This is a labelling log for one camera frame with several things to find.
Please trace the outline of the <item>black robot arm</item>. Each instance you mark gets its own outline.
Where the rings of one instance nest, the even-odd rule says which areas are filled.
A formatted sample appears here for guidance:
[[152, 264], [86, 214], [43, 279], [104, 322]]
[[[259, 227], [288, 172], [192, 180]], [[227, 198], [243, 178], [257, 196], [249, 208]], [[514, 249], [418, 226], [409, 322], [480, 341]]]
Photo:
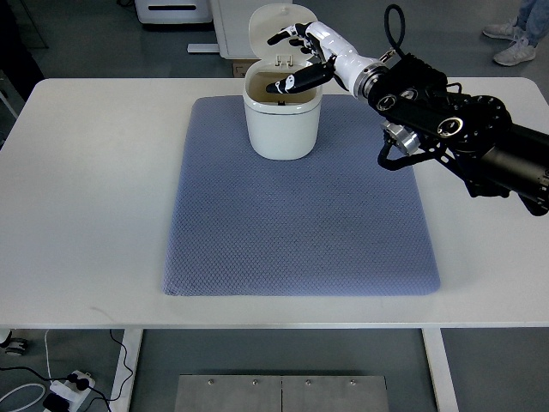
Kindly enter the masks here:
[[518, 194], [531, 215], [548, 212], [548, 136], [515, 124], [505, 104], [469, 95], [411, 54], [392, 68], [374, 63], [353, 94], [384, 117], [380, 167], [395, 171], [434, 159], [471, 197]]

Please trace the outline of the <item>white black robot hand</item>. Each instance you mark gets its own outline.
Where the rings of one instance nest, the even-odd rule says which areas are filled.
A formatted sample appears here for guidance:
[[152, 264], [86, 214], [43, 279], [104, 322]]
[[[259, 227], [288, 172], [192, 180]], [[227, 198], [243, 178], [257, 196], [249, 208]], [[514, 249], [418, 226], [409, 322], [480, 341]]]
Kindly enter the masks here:
[[297, 94], [336, 79], [356, 99], [366, 100], [374, 83], [387, 71], [380, 60], [359, 55], [335, 30], [319, 21], [286, 27], [268, 39], [268, 44], [284, 39], [320, 61], [269, 84], [266, 91], [270, 94]]

